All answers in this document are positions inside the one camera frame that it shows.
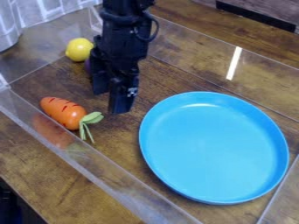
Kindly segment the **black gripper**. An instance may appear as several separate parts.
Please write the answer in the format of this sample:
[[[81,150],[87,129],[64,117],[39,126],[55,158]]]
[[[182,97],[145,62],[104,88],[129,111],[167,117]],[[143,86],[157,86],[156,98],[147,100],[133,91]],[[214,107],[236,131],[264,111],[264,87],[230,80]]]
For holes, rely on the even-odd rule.
[[[89,54],[92,91],[95,95],[104,94],[109,82],[108,112],[123,114],[135,102],[137,63],[147,56],[148,45],[159,32],[159,22],[144,8],[103,8],[99,16],[101,33],[93,38],[95,47]]]

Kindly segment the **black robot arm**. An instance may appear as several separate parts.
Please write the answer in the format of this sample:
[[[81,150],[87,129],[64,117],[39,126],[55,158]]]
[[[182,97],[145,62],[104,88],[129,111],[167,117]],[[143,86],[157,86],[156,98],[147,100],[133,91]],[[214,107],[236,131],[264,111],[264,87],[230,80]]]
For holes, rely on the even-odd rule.
[[[148,12],[155,0],[103,0],[99,11],[103,32],[93,38],[89,73],[95,95],[109,93],[108,112],[131,110],[137,94],[137,62],[159,32],[159,22]]]

